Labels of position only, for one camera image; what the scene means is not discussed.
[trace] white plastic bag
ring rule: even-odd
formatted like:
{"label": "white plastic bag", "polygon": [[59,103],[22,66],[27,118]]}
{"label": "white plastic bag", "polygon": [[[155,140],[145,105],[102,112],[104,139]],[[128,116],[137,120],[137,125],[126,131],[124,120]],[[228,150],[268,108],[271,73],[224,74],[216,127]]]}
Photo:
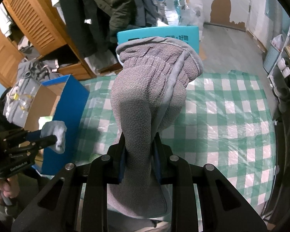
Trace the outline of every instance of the white plastic bag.
{"label": "white plastic bag", "polygon": [[181,7],[181,17],[179,25],[198,26],[199,37],[202,40],[204,13],[202,0],[189,0],[186,6]]}
{"label": "white plastic bag", "polygon": [[272,44],[274,45],[274,47],[276,49],[278,49],[279,51],[281,51],[283,44],[284,44],[284,40],[282,37],[282,34],[278,35],[277,37],[274,37],[272,40]]}
{"label": "white plastic bag", "polygon": [[175,8],[176,0],[165,0],[165,16],[170,26],[179,25],[179,15]]}

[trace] wooden cabinet door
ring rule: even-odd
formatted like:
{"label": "wooden cabinet door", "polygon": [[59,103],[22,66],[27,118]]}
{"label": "wooden cabinet door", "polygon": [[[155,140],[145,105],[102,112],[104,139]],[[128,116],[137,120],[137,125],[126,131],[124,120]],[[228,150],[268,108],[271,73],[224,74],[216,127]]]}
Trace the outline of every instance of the wooden cabinet door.
{"label": "wooden cabinet door", "polygon": [[0,83],[8,88],[15,84],[17,68],[24,55],[0,30]]}
{"label": "wooden cabinet door", "polygon": [[44,56],[66,44],[39,0],[3,0],[19,29]]}

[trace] clothing pile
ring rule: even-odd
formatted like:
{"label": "clothing pile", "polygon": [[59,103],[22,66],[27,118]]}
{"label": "clothing pile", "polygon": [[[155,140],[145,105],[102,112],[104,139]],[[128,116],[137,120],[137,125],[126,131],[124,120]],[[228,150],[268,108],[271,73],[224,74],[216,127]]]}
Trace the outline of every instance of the clothing pile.
{"label": "clothing pile", "polygon": [[117,63],[116,34],[126,29],[156,26],[151,0],[51,0],[81,56],[95,74]]}
{"label": "clothing pile", "polygon": [[37,91],[41,82],[62,76],[57,72],[53,72],[54,66],[56,67],[55,60],[40,61],[38,59],[23,60],[18,65],[16,83],[6,94],[3,111],[3,114],[10,123],[15,123],[14,117],[17,117],[18,113],[16,110],[19,109],[19,105],[14,104],[17,101],[15,96],[24,93],[31,95],[34,91]]}

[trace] wooden cabinet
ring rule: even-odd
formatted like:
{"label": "wooden cabinet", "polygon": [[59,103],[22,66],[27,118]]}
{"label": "wooden cabinet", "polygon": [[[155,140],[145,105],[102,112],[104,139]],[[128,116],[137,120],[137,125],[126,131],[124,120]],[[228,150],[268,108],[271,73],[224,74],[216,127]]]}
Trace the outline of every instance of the wooden cabinet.
{"label": "wooden cabinet", "polygon": [[24,55],[0,30],[0,83],[12,87],[16,82],[17,68]]}
{"label": "wooden cabinet", "polygon": [[4,0],[19,29],[44,56],[66,44],[38,0]]}
{"label": "wooden cabinet", "polygon": [[79,59],[78,69],[61,68],[62,74],[74,71],[76,79],[95,77],[87,63],[80,57],[79,52],[67,34],[62,22],[50,0],[3,0],[8,13],[24,33],[28,40],[43,57],[61,46],[68,45]]}

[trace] brown wall stain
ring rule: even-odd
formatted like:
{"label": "brown wall stain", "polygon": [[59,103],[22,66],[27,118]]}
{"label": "brown wall stain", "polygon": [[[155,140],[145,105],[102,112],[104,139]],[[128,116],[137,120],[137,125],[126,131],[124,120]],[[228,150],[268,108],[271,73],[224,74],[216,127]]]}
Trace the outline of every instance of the brown wall stain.
{"label": "brown wall stain", "polygon": [[211,9],[211,23],[226,25],[242,30],[246,29],[244,22],[230,22],[231,0],[213,0]]}

